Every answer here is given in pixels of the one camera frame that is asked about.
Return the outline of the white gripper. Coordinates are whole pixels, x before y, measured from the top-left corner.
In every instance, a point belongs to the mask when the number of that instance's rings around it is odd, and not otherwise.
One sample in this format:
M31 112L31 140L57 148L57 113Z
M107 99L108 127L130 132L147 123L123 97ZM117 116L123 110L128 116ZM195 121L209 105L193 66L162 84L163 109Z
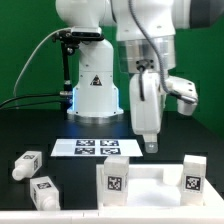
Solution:
M133 132L144 135L145 151L158 152L157 135L160 132L163 110L167 94L160 85L159 74L143 73L143 96L140 97L139 75L135 74L129 85L130 112ZM191 116L198 104L195 84L189 80L169 76L165 84L170 91L178 94L177 110L180 114Z

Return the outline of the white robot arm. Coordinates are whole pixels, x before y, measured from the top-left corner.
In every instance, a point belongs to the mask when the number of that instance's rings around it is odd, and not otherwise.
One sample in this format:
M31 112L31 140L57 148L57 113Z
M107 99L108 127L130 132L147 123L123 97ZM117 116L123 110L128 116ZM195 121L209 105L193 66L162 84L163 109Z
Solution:
M224 0L110 0L108 6L132 75L132 129L143 137L145 150L155 153L165 97L175 97L186 116L198 104L195 84L168 74L175 66L175 31L213 25L224 15Z

